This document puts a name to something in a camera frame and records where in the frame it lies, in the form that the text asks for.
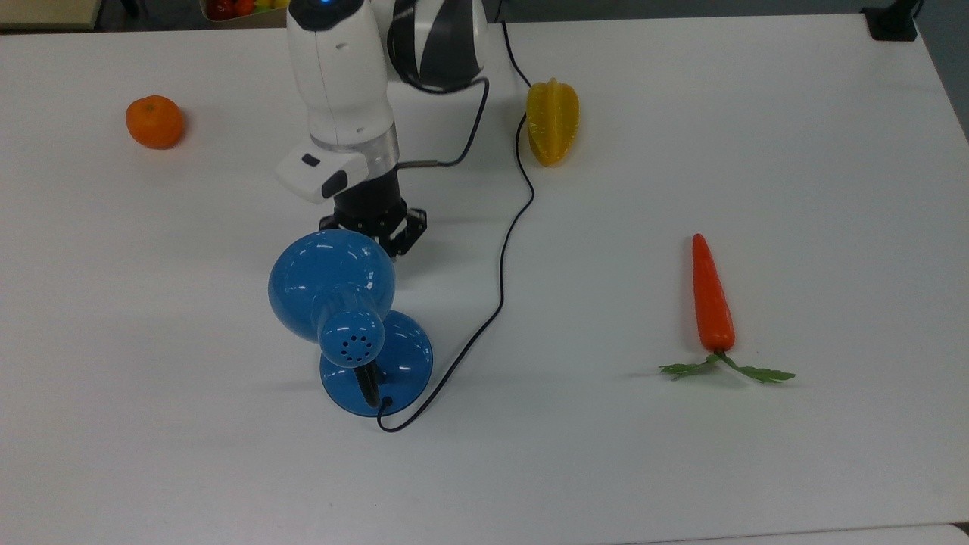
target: black cable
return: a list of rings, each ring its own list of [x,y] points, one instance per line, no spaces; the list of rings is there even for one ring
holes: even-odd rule
[[[505,46],[508,49],[508,56],[512,59],[512,64],[515,64],[515,57],[512,55],[512,45],[508,40],[508,29],[505,27],[504,22],[502,22],[501,26],[502,26],[502,30],[504,30],[505,32]],[[521,78],[525,80],[526,83],[528,83],[528,79],[524,76],[524,74],[521,73],[520,70],[518,71],[518,75],[521,76]],[[393,399],[387,397],[381,400],[380,408],[377,409],[377,426],[379,426],[380,429],[383,430],[384,432],[387,432],[387,433],[400,432],[404,428],[407,428],[408,426],[410,426],[411,423],[413,423],[415,420],[418,419],[419,416],[421,416],[421,414],[424,412],[425,409],[427,409],[427,407],[431,404],[431,402],[434,401],[435,398],[437,398],[437,395],[441,392],[441,389],[444,388],[444,385],[448,382],[448,379],[451,378],[451,375],[454,373],[454,370],[457,369],[457,366],[462,361],[464,361],[464,357],[468,355],[468,352],[471,350],[471,347],[474,346],[475,342],[478,341],[478,338],[485,332],[485,330],[487,330],[488,326],[491,325],[491,322],[494,322],[494,319],[498,317],[498,314],[501,312],[501,309],[505,307],[505,255],[508,252],[508,242],[512,238],[512,231],[515,229],[515,225],[517,225],[518,220],[521,218],[522,215],[524,215],[525,211],[528,210],[528,208],[531,207],[532,203],[535,201],[535,186],[532,185],[532,180],[529,179],[528,174],[525,172],[524,165],[521,164],[521,150],[520,150],[521,128],[524,127],[526,118],[527,118],[527,115],[523,115],[521,117],[521,121],[518,122],[518,128],[517,130],[515,130],[515,162],[518,164],[518,171],[521,172],[521,176],[525,179],[525,184],[528,185],[528,202],[525,203],[523,207],[521,207],[521,209],[518,211],[517,214],[515,214],[515,219],[513,219],[511,225],[508,226],[508,231],[505,232],[505,240],[501,244],[501,254],[498,257],[498,306],[494,309],[494,312],[492,312],[491,315],[488,316],[487,320],[485,320],[484,323],[478,328],[478,330],[471,336],[471,338],[468,339],[468,341],[464,344],[464,348],[462,348],[460,353],[457,354],[457,357],[454,358],[454,362],[444,373],[444,376],[441,377],[441,380],[437,383],[437,386],[434,387],[434,390],[431,391],[430,396],[427,396],[427,399],[424,400],[423,403],[421,403],[421,406],[418,407],[418,410],[414,411],[414,414],[412,414],[407,420],[405,420],[403,424],[396,426],[394,428],[388,428],[384,426],[384,410],[387,409],[387,407],[391,406],[391,404],[393,403]],[[478,121],[476,120],[475,121],[476,129],[477,129],[477,126],[478,126]]]
[[[508,39],[508,25],[505,23],[505,21],[501,21],[501,31],[505,33],[505,48],[508,50],[508,58],[512,60],[512,66],[515,67],[515,71],[518,72],[521,80],[524,81],[526,85],[531,87],[532,82],[525,77],[525,75],[521,72],[521,69],[518,68],[518,63],[515,62],[515,54],[512,53],[512,42]]]
[[[471,126],[471,134],[468,136],[468,142],[467,144],[464,145],[464,150],[461,151],[461,154],[457,157],[457,159],[454,159],[453,161],[437,161],[434,159],[425,160],[425,161],[405,161],[403,163],[397,163],[397,169],[416,169],[416,168],[425,168],[425,167],[453,167],[454,165],[464,160],[464,158],[468,155],[468,151],[471,149],[471,143],[475,140],[475,135],[478,133],[478,125],[481,123],[482,114],[485,112],[485,104],[487,103],[487,91],[491,88],[491,83],[487,80],[487,78],[478,78],[476,80],[472,80],[466,86],[452,91],[439,91],[439,90],[428,89],[424,87],[421,88],[421,91],[424,91],[424,92],[444,95],[444,94],[451,94],[453,92],[467,89],[469,87],[477,85],[478,83],[484,83],[484,91],[482,91],[482,101],[478,105],[478,114],[475,115],[475,123]]]

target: blue desk lamp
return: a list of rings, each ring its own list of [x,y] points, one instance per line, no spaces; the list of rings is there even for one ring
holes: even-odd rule
[[[360,233],[319,231],[293,242],[269,275],[269,303],[293,333],[320,345],[320,376],[344,409],[393,414],[416,400],[433,367],[417,322],[391,310],[393,263]]]

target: gray floor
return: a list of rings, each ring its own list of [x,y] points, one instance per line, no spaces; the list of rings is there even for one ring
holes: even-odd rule
[[[120,0],[105,0],[99,27],[105,31],[202,29],[211,25],[198,0],[137,0],[129,17]],[[508,22],[539,20],[856,14],[891,0],[501,0]],[[499,0],[484,0],[491,17]],[[925,0],[918,26],[969,139],[969,0]]]

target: artificial vegetable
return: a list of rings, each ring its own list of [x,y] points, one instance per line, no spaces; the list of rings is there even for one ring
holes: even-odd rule
[[[209,0],[205,16],[212,20],[229,20],[235,17],[233,0]]]
[[[535,158],[550,167],[565,158],[578,133],[578,95],[566,83],[552,78],[528,89],[528,144]]]
[[[240,17],[251,16],[256,10],[253,0],[235,0],[235,15]]]
[[[723,362],[758,382],[777,383],[795,377],[791,372],[780,370],[738,367],[727,356],[727,351],[734,347],[736,340],[734,319],[730,314],[730,307],[727,306],[727,297],[713,263],[710,247],[699,233],[693,236],[693,305],[697,314],[700,343],[710,351],[710,355],[701,364],[660,366],[663,372],[676,375],[673,380],[712,370],[717,362]]]

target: lamp base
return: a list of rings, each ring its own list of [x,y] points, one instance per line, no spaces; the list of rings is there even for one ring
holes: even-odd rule
[[[421,396],[430,380],[434,355],[427,334],[406,314],[391,310],[384,320],[384,330],[384,348],[377,356],[377,386],[380,399],[393,399],[384,409],[384,414],[389,415]],[[329,397],[343,409],[359,416],[377,416],[380,406],[367,404],[353,369],[337,366],[321,355],[320,377]]]

